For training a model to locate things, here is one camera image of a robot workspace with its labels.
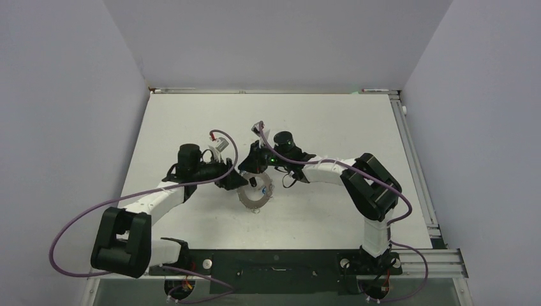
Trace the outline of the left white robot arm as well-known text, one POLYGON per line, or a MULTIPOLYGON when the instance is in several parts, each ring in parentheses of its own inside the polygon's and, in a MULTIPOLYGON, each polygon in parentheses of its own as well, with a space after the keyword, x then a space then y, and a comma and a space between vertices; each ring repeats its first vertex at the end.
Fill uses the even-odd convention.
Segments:
POLYGON ((158 265, 165 265, 174 274, 186 272, 190 265, 187 242, 167 237, 153 239, 152 227, 173 208, 188 201, 201 182, 211 182, 227 191, 249 184, 235 171, 230 158, 221 158, 221 151, 221 147, 211 149, 211 160, 205 162, 198 145, 181 145, 177 162, 155 193, 122 208, 106 209, 91 254, 91 266, 133 278, 158 265))

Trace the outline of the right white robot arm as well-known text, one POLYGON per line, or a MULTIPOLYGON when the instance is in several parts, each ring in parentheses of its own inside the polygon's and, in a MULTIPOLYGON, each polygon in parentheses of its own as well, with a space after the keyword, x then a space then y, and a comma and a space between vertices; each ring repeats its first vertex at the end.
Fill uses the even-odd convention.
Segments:
POLYGON ((297 182, 343 186, 364 217, 364 238, 360 256, 362 268, 376 273, 386 264, 390 248, 388 223, 402 189, 398 181, 374 157, 365 153, 356 159, 330 159, 309 154, 298 147, 289 131, 278 132, 272 147, 268 132, 251 144, 239 170, 260 174, 267 168, 282 168, 297 182))

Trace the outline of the metal perforated ring disc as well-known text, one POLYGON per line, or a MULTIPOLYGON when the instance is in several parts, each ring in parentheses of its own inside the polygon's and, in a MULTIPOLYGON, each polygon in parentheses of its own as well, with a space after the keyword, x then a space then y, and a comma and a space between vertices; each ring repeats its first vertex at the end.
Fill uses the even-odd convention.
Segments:
POLYGON ((244 187, 238 188, 237 195, 239 201, 252 213, 258 214, 260 209, 266 205, 272 198, 274 185, 272 179, 266 173, 253 174, 248 172, 241 172, 241 175, 249 180, 251 177, 255 177, 258 185, 251 187, 250 183, 244 187), (270 189, 270 193, 263 195, 262 188, 270 189))

